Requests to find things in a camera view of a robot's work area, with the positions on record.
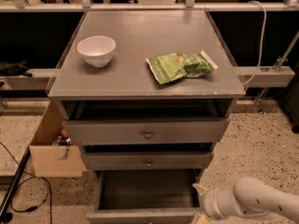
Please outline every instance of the terrazzo floor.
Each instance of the terrazzo floor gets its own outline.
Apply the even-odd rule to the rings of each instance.
[[[19,161],[41,120],[48,102],[8,102],[0,117],[0,141]],[[215,157],[205,170],[201,184],[208,189],[231,187],[242,176],[256,177],[274,188],[299,195],[299,135],[292,133],[292,124],[276,101],[263,103],[260,115],[251,100],[238,101],[231,123],[215,147]],[[0,175],[14,172],[16,164],[0,147]],[[27,172],[33,172],[31,160]],[[89,223],[85,214],[92,212],[96,200],[96,182],[89,172],[82,178],[48,178],[52,189],[52,223]],[[13,205],[25,209],[40,203],[47,193],[40,179],[22,186]],[[0,198],[4,189],[0,188]],[[13,213],[12,224],[50,223],[50,201],[47,199],[32,213]],[[220,224],[285,224],[284,217],[272,221],[244,220],[231,217]]]

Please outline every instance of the cabinet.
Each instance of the cabinet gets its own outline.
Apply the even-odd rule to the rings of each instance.
[[[104,68],[83,62],[76,45],[91,35],[116,40]],[[98,182],[91,223],[191,223],[201,206],[192,183],[245,91],[233,60],[203,10],[110,10],[83,16],[49,98]],[[219,69],[159,85],[146,58],[204,50]]]

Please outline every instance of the drawer handle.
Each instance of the drawer handle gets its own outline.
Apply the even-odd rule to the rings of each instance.
[[[151,166],[152,166],[151,161],[148,161],[147,164],[146,164],[146,166],[147,166],[147,168],[151,168]]]
[[[152,134],[150,133],[150,131],[146,131],[146,132],[144,133],[144,137],[145,137],[146,139],[151,139]]]

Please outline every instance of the cardboard box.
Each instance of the cardboard box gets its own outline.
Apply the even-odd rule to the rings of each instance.
[[[50,102],[29,146],[36,176],[80,177],[83,172],[81,153],[70,146],[68,157],[62,160],[66,146],[53,146],[62,127],[63,118],[54,102]]]

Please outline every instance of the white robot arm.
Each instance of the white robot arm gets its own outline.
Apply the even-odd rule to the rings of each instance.
[[[198,184],[193,186],[205,214],[211,219],[266,220],[281,215],[299,223],[299,196],[274,189],[258,179],[243,177],[229,189],[206,190]]]

